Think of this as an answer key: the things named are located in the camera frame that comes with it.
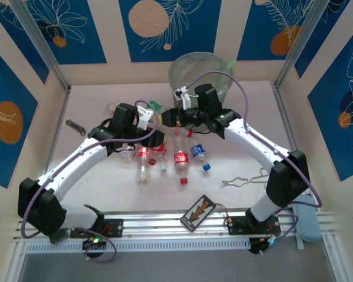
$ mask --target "red bottle label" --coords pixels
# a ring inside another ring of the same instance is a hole
[[[137,150],[137,156],[138,157],[150,157],[151,154],[150,154],[149,149],[147,147],[140,147]]]
[[[177,153],[174,155],[174,163],[188,163],[188,155],[186,153]]]
[[[159,145],[157,147],[153,147],[151,148],[153,151],[157,151],[157,152],[163,152],[165,150],[165,144]]]

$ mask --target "white table surface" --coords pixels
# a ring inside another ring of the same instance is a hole
[[[288,147],[288,139],[282,125],[271,85],[268,81],[242,82],[249,95],[248,123],[264,136]],[[65,125],[70,119],[86,129],[86,132],[109,118],[109,103],[130,103],[138,99],[155,100],[164,106],[173,106],[171,90],[167,83],[131,85],[73,86],[63,125],[56,145],[51,167],[55,167],[70,155],[86,138]],[[239,114],[244,113],[244,98],[233,85],[224,102]],[[173,165],[172,142],[168,142],[169,169],[161,176],[158,165],[151,168],[151,181],[139,186],[135,181],[136,162],[125,167],[118,154],[92,168],[65,196],[68,204],[90,204],[104,212],[188,209],[203,194],[227,208],[250,207],[264,193],[263,184],[246,184],[240,188],[223,186],[221,180],[235,176],[253,177],[261,168],[247,152],[235,144],[211,133],[199,136],[210,154],[211,170],[204,173],[201,166],[190,157],[188,185],[181,186]]]

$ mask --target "bottle label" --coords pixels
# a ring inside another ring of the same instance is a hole
[[[191,148],[191,153],[194,157],[196,157],[198,154],[205,152],[203,147],[201,145],[196,145]]]
[[[150,157],[151,154],[150,154],[149,149],[147,147],[140,147],[137,150],[137,156],[138,157]]]
[[[153,151],[156,151],[156,152],[163,152],[166,148],[165,148],[165,144],[162,144],[162,145],[159,145],[157,147],[153,147],[151,148]]]
[[[186,153],[177,153],[174,155],[174,163],[188,163],[188,155]]]

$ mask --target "metal tongs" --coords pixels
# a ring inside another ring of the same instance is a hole
[[[257,179],[260,179],[260,178],[263,178],[263,177],[268,177],[269,174],[267,173],[267,171],[265,170],[264,167],[262,167],[259,172],[260,172],[259,176],[255,176],[255,177],[252,177],[252,178],[244,178],[244,177],[241,177],[241,176],[237,176],[237,177],[235,177],[235,178],[233,178],[231,180],[223,180],[222,183],[224,185],[235,186],[235,187],[242,187],[243,185],[248,184],[248,183],[263,183],[264,188],[266,188],[268,179],[266,179],[266,180],[257,180]],[[240,181],[243,181],[243,182],[240,183],[240,184],[232,183],[232,182],[234,182],[236,180],[240,180]]]

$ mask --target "blue bottle cap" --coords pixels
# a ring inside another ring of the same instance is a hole
[[[211,166],[209,165],[209,163],[207,163],[206,165],[202,166],[202,169],[204,169],[204,171],[206,172],[207,170],[211,169]]]

